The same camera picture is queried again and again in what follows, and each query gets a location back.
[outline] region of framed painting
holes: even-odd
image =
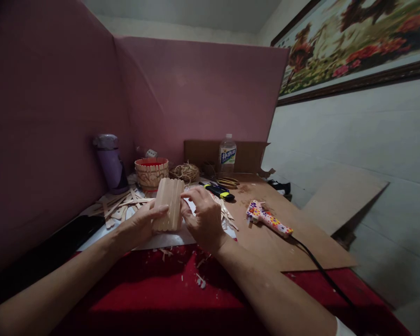
[[[420,77],[420,0],[311,0],[271,42],[290,48],[277,106]]]

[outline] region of black cable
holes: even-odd
[[[339,286],[333,281],[333,279],[330,278],[330,276],[327,274],[327,272],[325,272],[325,270],[322,268],[321,264],[319,264],[317,259],[311,253],[311,251],[304,244],[302,244],[299,240],[297,240],[295,237],[290,236],[289,238],[294,239],[296,241],[296,243],[300,244],[305,249],[305,251],[307,251],[309,257],[314,262],[314,264],[317,266],[319,271],[321,271],[325,280],[334,288],[334,290],[336,290],[336,292],[339,293],[339,295],[345,300],[345,302],[347,302],[349,304],[350,307],[352,307],[355,311],[357,311],[357,307],[355,306],[355,304],[349,299],[349,297],[347,295],[345,295],[345,293],[339,288]]]

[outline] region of pink wall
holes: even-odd
[[[183,141],[267,141],[288,50],[116,38],[136,144],[183,161]]]
[[[95,134],[134,147],[112,35],[79,1],[0,3],[1,268],[105,192]]]

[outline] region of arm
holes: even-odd
[[[140,208],[117,229],[0,305],[1,335],[47,335],[127,251],[152,235],[168,206]]]
[[[182,215],[198,244],[227,270],[273,335],[334,336],[336,318],[286,276],[232,240],[221,227],[221,209],[208,192],[182,194],[196,205],[196,217],[182,200]]]

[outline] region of white paper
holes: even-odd
[[[189,204],[191,212],[195,216],[195,210],[196,210],[195,204],[187,198],[185,199],[185,201]],[[87,208],[86,210],[84,210],[81,214],[82,215],[90,214],[94,210],[96,210],[98,207],[99,207],[98,204],[94,204],[90,206],[89,208]],[[135,213],[134,210],[131,207],[129,207],[126,212],[126,218],[130,218],[134,213]],[[116,224],[110,229],[107,229],[106,225],[103,225],[101,228],[99,228],[99,230],[95,232],[95,234],[92,237],[90,237],[90,239],[86,241],[78,249],[78,251],[84,251],[86,248],[88,248],[90,245],[95,243],[97,240],[104,237],[106,234],[108,234],[112,230],[115,230],[122,222],[121,220],[117,220],[115,218],[114,218],[114,221]],[[237,237],[235,231],[232,230],[229,226],[227,226],[227,229],[225,230],[225,232],[232,238]],[[194,244],[195,242],[196,241],[194,240],[194,238],[191,236],[191,234],[189,233],[187,229],[187,225],[185,224],[185,221],[182,220],[181,229],[179,231],[157,234],[145,244],[138,246],[135,250],[150,250],[154,248],[188,245],[188,244]]]

